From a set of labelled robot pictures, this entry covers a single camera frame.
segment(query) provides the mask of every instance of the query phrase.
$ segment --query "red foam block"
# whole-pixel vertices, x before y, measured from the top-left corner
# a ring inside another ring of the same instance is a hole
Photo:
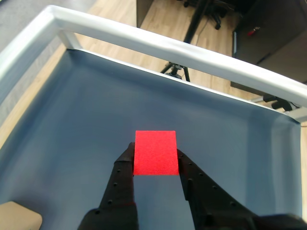
[[[136,131],[134,175],[179,175],[175,131]]]

